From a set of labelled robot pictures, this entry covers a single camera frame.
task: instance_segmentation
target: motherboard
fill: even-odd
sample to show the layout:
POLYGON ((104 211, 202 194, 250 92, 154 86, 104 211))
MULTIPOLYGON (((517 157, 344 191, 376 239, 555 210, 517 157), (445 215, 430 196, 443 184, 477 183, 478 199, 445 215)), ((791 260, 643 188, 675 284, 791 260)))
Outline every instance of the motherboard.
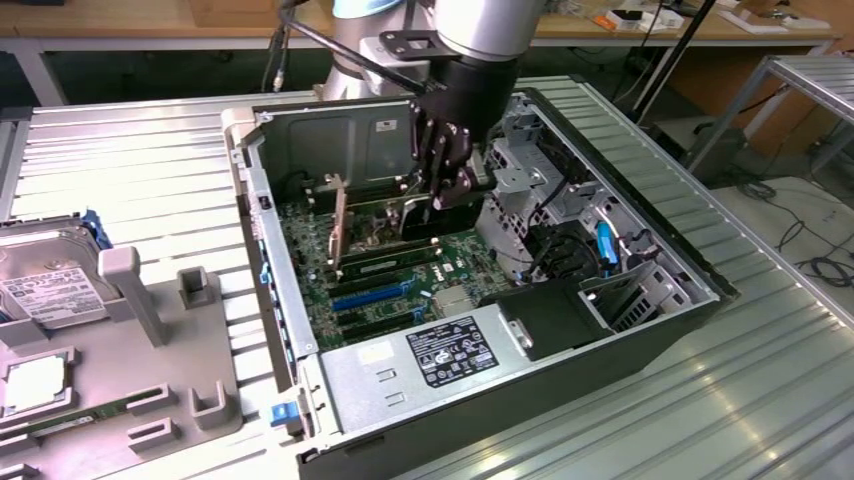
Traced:
MULTIPOLYGON (((392 226, 396 211, 394 202, 348 208, 351 256, 414 246, 400 240, 392 226)), ((334 214, 316 214, 304 203, 284 204, 279 212, 300 294, 324 351, 463 313, 483 297, 510 288, 495 252, 474 230, 426 241, 425 248, 407 254, 407 264, 382 268, 383 262, 374 263, 374 272, 343 281, 340 271, 330 267, 334 214)))

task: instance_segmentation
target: warning label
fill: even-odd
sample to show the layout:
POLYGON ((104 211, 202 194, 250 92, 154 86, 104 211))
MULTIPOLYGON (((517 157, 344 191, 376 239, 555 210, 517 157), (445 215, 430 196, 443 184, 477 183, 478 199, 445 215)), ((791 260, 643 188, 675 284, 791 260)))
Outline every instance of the warning label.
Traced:
POLYGON ((406 336, 427 385, 447 385, 498 366, 474 317, 406 336))
POLYGON ((42 322, 104 308, 82 268, 3 280, 0 290, 15 299, 27 315, 42 322))

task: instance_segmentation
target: power supply label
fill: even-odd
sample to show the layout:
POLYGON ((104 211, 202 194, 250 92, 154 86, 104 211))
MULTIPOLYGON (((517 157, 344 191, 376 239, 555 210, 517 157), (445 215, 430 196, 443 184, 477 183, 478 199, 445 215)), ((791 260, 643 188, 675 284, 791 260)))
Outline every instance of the power supply label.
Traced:
POLYGON ((42 322, 104 308, 82 268, 3 280, 0 291, 4 297, 15 300, 27 315, 42 322))
POLYGON ((406 336, 427 385, 438 388, 498 366, 474 317, 406 336))

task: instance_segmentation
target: wooden table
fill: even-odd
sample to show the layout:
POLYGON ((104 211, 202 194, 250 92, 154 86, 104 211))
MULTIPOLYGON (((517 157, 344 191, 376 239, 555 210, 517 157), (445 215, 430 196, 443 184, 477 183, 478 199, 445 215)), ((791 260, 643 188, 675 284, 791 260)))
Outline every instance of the wooden table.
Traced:
MULTIPOLYGON (((314 0, 299 8, 300 20, 324 33, 332 32, 332 0, 314 0)), ((50 51, 242 50, 267 48, 271 28, 196 27, 187 0, 68 0, 63 7, 0 4, 0 50, 18 57, 43 106, 66 103, 43 54, 50 51), (3 37, 14 26, 15 37, 3 37)), ((646 45, 673 52, 687 27, 650 37, 646 45)), ((606 31, 586 18, 546 15, 537 29, 534 46, 631 47, 643 33, 606 31)), ((821 54, 837 35, 830 30, 798 30, 786 34, 753 35, 714 12, 694 37, 693 46, 805 46, 821 54)), ((318 48, 304 37, 291 40, 294 48, 318 48)))

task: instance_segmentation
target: green circuit board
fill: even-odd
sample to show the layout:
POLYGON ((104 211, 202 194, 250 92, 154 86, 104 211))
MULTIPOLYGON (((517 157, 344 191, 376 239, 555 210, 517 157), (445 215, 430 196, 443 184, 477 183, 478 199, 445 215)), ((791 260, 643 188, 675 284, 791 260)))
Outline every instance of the green circuit board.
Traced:
MULTIPOLYGON (((481 299, 510 288, 510 282, 498 262, 490 256, 490 248, 474 230, 439 237, 441 254, 430 263, 402 268, 392 273, 394 282, 407 284, 403 296, 335 312, 330 289, 339 285, 335 272, 328 268, 328 238, 334 227, 332 214, 315 215, 300 204, 286 204, 280 209, 282 227, 296 270, 300 294, 308 311, 312 330, 323 351, 358 343, 378 334, 352 338, 348 328, 379 322, 390 317, 412 313, 412 321, 394 330, 445 317, 433 297, 437 292, 462 286, 473 305, 481 299), (342 325, 342 315, 355 313, 360 321, 342 325)), ((400 243, 391 232, 378 232, 370 226, 371 208, 351 210, 350 252, 368 251, 379 246, 400 243)), ((363 292, 344 295, 359 295, 363 292)))

